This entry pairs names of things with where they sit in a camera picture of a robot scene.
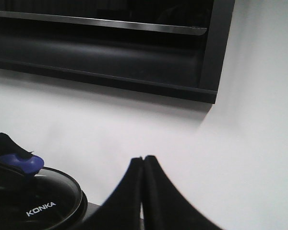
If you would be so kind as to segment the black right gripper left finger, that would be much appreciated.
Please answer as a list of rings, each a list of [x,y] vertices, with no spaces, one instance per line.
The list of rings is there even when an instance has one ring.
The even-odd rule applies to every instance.
[[[144,178],[143,158],[132,158],[106,201],[74,230],[139,230]]]

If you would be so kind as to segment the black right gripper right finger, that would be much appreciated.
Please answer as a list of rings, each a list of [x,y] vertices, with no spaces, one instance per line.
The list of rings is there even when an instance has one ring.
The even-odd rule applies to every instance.
[[[185,199],[152,155],[144,159],[142,204],[147,230],[221,229]]]

